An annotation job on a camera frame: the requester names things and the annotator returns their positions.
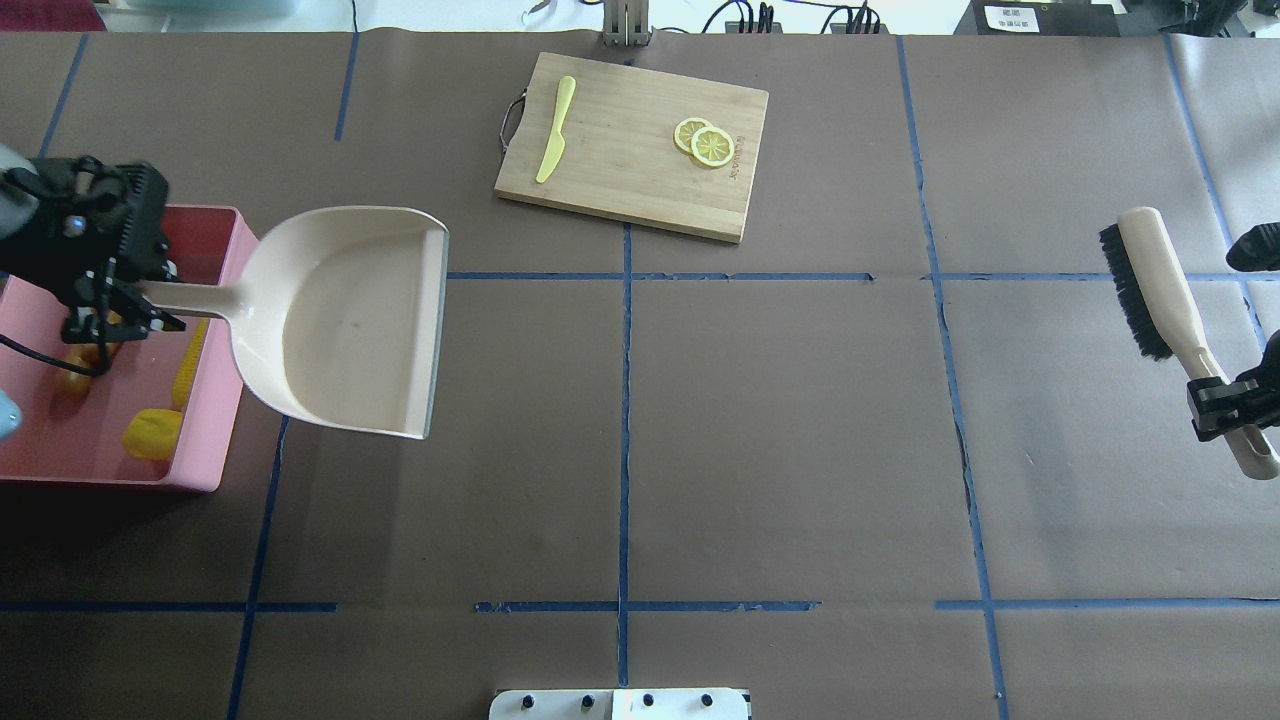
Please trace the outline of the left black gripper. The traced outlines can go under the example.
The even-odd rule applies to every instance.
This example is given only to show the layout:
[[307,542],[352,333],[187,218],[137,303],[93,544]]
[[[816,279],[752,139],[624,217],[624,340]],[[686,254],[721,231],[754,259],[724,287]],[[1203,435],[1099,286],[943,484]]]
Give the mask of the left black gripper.
[[92,156],[3,163],[3,273],[72,307],[67,345],[118,345],[187,323],[157,307],[125,306],[119,319],[96,291],[142,281],[180,282],[163,229],[168,179],[151,164],[110,165]]

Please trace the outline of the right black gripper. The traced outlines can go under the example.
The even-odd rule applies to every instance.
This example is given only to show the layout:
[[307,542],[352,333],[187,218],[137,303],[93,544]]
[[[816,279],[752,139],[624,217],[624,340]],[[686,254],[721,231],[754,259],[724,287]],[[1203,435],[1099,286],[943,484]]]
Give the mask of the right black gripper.
[[1251,282],[1260,323],[1268,337],[1260,363],[1245,370],[1240,380],[1225,383],[1210,377],[1187,382],[1192,425],[1199,442],[1245,427],[1276,427],[1279,419],[1279,223],[1265,222],[1240,234],[1228,250],[1226,263],[1235,272],[1275,274],[1274,282]]

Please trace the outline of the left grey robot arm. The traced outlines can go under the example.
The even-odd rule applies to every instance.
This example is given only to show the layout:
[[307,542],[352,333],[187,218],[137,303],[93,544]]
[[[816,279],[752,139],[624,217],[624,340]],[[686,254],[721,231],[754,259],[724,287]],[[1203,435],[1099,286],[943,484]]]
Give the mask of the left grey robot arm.
[[82,366],[8,336],[3,346],[60,372],[97,378],[113,368],[110,345],[184,331],[183,320],[138,287],[179,278],[163,231],[169,191],[166,178],[146,161],[28,159],[3,147],[3,274],[50,293],[67,309],[61,341],[88,345],[99,355]]

